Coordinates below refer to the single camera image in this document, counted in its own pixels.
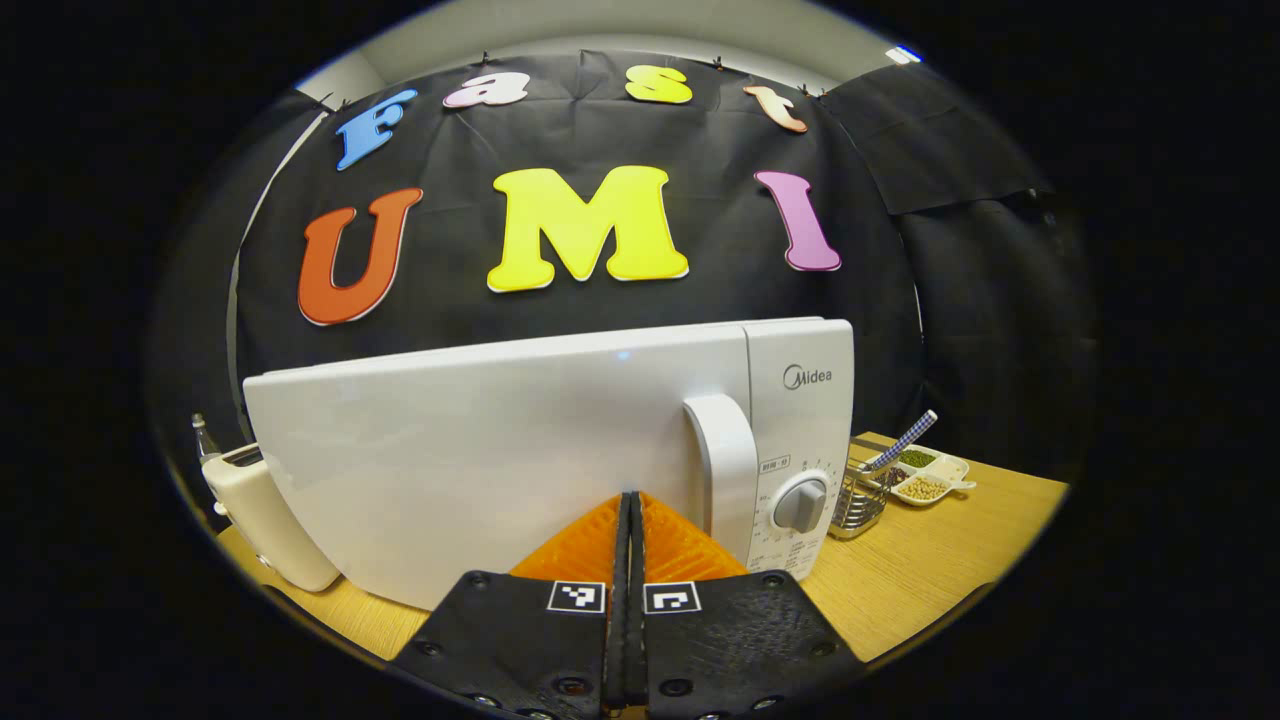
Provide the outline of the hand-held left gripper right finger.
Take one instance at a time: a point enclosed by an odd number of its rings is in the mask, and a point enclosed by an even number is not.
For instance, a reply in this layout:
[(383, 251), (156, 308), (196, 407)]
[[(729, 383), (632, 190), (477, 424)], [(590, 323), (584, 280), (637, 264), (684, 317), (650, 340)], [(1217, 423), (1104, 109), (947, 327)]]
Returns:
[(646, 719), (785, 719), (867, 665), (787, 571), (650, 582), (646, 510), (628, 493), (628, 706)]

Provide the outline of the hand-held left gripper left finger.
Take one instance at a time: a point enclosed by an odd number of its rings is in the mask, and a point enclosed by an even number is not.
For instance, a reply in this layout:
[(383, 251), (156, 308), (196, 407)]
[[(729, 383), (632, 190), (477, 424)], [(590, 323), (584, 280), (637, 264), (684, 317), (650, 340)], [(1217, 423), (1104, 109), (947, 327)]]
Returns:
[(632, 493), (616, 509), (608, 582), (467, 571), (390, 671), (489, 717), (620, 717), (632, 625)]

